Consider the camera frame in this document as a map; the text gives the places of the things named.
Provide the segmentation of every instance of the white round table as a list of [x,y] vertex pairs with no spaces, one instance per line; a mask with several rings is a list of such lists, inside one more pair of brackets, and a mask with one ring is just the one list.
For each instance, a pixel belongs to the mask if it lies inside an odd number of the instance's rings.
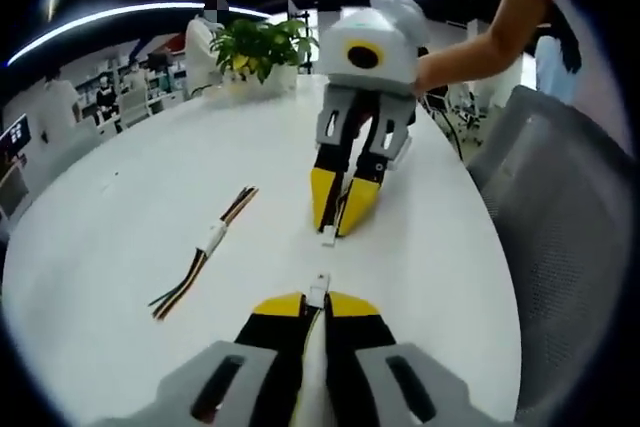
[[[475,406],[513,419],[520,330],[509,270],[478,191],[424,112],[374,215],[334,248],[321,245],[309,173],[325,82],[300,77],[295,93],[269,102],[196,99],[165,111],[73,165],[25,213],[9,244],[3,309],[71,422],[136,412],[164,376],[214,341],[233,341],[261,301],[307,293],[319,273],[331,275],[331,290],[376,305],[399,343],[464,379]],[[260,192],[189,293],[154,321],[147,303],[184,277],[203,229],[246,185]],[[296,417],[305,427],[322,425],[318,325]]]

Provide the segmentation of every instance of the white plant pot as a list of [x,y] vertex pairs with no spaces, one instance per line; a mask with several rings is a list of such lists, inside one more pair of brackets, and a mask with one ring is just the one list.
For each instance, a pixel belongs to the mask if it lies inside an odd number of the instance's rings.
[[286,95],[296,89],[298,68],[291,65],[274,65],[263,84],[256,75],[242,80],[239,75],[225,75],[225,86],[235,102],[259,102]]

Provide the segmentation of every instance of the green leaves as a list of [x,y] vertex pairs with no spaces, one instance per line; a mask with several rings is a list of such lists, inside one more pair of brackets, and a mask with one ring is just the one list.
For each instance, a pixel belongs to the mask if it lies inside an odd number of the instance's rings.
[[256,75],[264,83],[274,65],[298,66],[311,46],[318,46],[316,39],[301,33],[304,29],[304,22],[295,19],[276,25],[238,19],[215,34],[210,49],[218,53],[216,65],[222,74],[231,69]]

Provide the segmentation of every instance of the potted plant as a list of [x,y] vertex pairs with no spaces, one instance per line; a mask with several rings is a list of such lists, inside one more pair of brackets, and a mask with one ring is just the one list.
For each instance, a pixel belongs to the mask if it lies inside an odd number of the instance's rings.
[[304,26],[299,20],[269,24],[238,19],[216,32],[210,47],[218,54],[223,78],[240,84],[236,94],[279,95],[295,79],[311,45],[318,45],[300,33]]

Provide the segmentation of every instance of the ceiling light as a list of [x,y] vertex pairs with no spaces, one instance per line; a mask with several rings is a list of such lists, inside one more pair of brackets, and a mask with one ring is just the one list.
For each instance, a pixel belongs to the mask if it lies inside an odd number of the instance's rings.
[[[67,24],[64,24],[56,29],[53,29],[50,32],[47,32],[41,37],[38,37],[33,42],[29,43],[18,52],[14,54],[7,62],[7,67],[13,64],[20,57],[25,55],[28,52],[31,52],[33,49],[40,47],[45,42],[54,39],[55,37],[68,32],[69,30],[75,29],[76,27],[80,27],[82,25],[89,24],[91,22],[95,22],[96,20],[106,19],[109,17],[114,17],[116,15],[129,14],[132,12],[142,12],[146,10],[158,10],[158,9],[203,9],[204,4],[201,2],[158,2],[155,4],[141,4],[141,5],[131,5],[129,7],[118,7],[117,9],[105,10],[104,12],[98,12],[96,14],[87,15],[86,17],[82,17],[80,19],[73,20]],[[238,14],[245,15],[253,15],[256,17],[262,17],[265,19],[269,18],[268,14],[264,14],[262,12],[257,12],[255,10],[243,9],[241,7],[229,7],[231,12],[236,12]]]

